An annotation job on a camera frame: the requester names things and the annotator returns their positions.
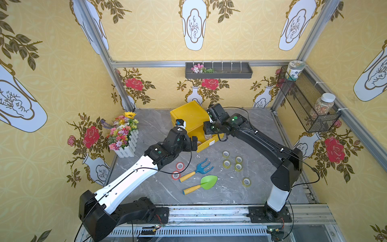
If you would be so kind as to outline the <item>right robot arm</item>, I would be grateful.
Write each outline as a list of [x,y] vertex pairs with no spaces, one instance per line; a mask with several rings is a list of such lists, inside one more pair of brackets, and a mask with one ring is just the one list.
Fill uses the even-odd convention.
[[275,167],[271,175],[273,184],[265,209],[279,213],[286,204],[296,181],[303,171],[302,152],[298,148],[288,148],[259,131],[249,118],[240,114],[229,115],[220,104],[207,109],[209,121],[204,122],[206,135],[225,134],[238,138],[264,155]]

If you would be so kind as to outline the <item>yellow drawer cabinet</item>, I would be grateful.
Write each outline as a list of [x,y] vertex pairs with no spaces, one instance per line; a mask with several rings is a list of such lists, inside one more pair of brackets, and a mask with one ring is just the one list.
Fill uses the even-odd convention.
[[197,153],[212,146],[219,141],[217,135],[211,135],[210,139],[206,139],[204,133],[204,122],[209,121],[208,113],[196,102],[186,103],[174,110],[170,111],[172,124],[175,125],[177,119],[182,119],[186,122],[186,131],[188,136],[196,136],[200,144],[198,145]]

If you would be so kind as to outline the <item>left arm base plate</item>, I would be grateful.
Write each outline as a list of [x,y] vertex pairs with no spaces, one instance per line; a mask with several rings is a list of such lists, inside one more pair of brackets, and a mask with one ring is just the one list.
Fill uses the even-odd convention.
[[169,208],[168,207],[156,207],[155,214],[152,217],[150,223],[153,224],[168,224]]

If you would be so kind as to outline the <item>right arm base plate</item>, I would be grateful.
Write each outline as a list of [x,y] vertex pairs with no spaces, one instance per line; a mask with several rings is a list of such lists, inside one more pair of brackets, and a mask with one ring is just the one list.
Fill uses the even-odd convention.
[[251,223],[281,223],[292,222],[292,214],[288,207],[283,207],[279,212],[266,206],[249,207],[247,217]]

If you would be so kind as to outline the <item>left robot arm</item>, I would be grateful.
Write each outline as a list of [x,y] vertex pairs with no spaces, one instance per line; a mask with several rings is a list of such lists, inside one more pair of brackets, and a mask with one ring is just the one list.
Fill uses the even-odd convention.
[[175,126],[162,142],[151,145],[139,160],[124,174],[96,192],[85,191],[80,196],[79,218],[81,226],[90,238],[99,242],[118,225],[132,220],[149,221],[155,214],[155,205],[147,197],[133,203],[122,201],[147,178],[173,162],[181,152],[198,149],[196,136],[189,137],[187,131]]

